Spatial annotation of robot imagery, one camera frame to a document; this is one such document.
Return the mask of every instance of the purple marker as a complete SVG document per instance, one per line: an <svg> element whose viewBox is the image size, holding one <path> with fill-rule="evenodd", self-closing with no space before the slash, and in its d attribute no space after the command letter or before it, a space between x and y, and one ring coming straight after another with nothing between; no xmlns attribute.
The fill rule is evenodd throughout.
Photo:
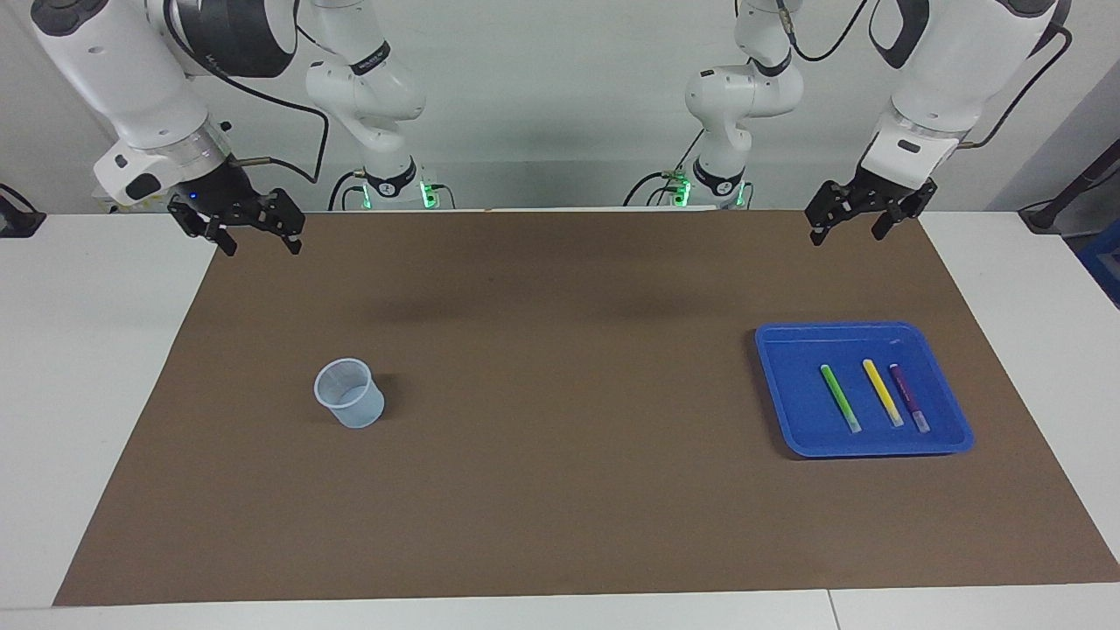
<svg viewBox="0 0 1120 630"><path fill-rule="evenodd" d="M930 433L930 423L925 421L925 414L918 408L917 399L914 398L914 391L906 385L906 377L903 376L903 369L898 367L898 363L890 365L890 378L895 379L898 393L903 395L903 401L906 402L906 409L913 416L918 433Z"/></svg>

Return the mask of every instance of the glowing green indicator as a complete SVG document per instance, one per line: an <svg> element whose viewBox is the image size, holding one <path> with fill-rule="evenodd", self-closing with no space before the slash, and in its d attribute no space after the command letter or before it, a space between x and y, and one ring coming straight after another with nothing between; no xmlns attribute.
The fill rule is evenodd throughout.
<svg viewBox="0 0 1120 630"><path fill-rule="evenodd" d="M681 186L676 188L676 195L673 196L673 205L678 207L689 205L690 195L692 195L692 182L684 179L681 182Z"/></svg>
<svg viewBox="0 0 1120 630"><path fill-rule="evenodd" d="M439 194L431 186L420 182L420 192L423 195L423 206L426 209L439 207Z"/></svg>

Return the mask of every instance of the translucent plastic cup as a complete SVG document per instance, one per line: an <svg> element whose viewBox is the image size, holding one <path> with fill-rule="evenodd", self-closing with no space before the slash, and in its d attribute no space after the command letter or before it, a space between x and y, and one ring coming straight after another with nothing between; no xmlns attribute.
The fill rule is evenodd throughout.
<svg viewBox="0 0 1120 630"><path fill-rule="evenodd" d="M339 359L315 379L315 398L347 428L365 428L385 410L385 396L373 382L370 367Z"/></svg>

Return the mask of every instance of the brown table mat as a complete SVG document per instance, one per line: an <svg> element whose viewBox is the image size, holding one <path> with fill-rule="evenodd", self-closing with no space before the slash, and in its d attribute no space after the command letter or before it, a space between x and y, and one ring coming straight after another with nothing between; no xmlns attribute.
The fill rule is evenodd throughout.
<svg viewBox="0 0 1120 630"><path fill-rule="evenodd" d="M299 257L239 232L55 603L1120 581L921 228L868 226L319 215ZM861 319L925 332L970 453L786 448L754 330ZM358 432L311 393L351 355L388 398Z"/></svg>

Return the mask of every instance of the yellow marker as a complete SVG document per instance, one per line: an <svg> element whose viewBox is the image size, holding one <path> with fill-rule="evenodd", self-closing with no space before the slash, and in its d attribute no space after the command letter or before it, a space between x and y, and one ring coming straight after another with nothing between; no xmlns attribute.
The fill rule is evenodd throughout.
<svg viewBox="0 0 1120 630"><path fill-rule="evenodd" d="M895 406L895 399L890 397L890 391L887 390L887 383L883 382L883 377L879 376L879 370L876 369L875 361L865 359L864 371L867 372L867 378L871 379L875 392L879 395L879 400L886 407L887 415L890 416L890 424L896 427L903 426L903 416L898 413L898 407Z"/></svg>

